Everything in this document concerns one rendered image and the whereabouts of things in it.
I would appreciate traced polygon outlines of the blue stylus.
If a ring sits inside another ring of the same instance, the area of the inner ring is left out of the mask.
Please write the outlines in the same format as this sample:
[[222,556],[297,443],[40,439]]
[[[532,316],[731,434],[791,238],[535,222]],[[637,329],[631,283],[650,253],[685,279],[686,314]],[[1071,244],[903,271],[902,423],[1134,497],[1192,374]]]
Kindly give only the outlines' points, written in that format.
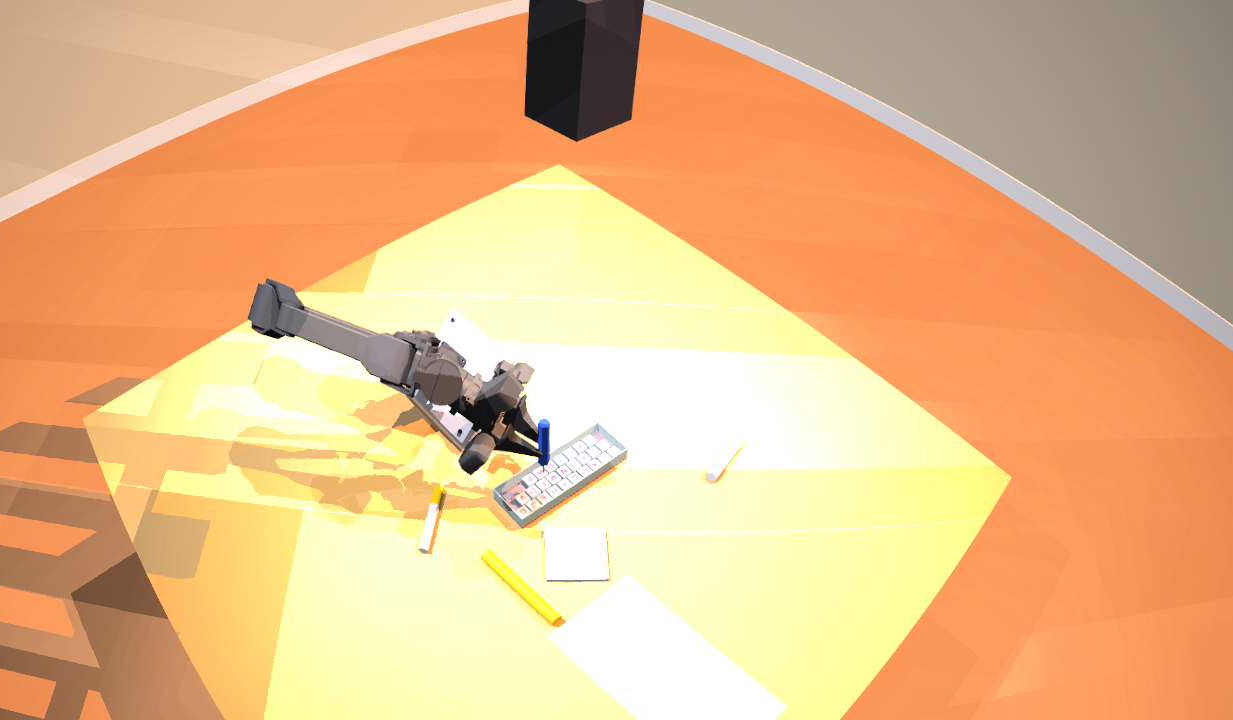
[[549,432],[551,432],[551,420],[540,418],[538,420],[538,450],[543,452],[543,456],[538,457],[538,462],[543,466],[543,473],[549,462]]

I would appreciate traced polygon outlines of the white keyboard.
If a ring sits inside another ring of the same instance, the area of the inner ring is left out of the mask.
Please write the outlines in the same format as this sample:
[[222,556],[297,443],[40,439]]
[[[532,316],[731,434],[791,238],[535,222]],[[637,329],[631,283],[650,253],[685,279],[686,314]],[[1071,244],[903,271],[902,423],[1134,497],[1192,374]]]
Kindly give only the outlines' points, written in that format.
[[628,446],[596,420],[549,452],[544,473],[538,461],[531,462],[493,487],[493,497],[524,528],[625,459]]

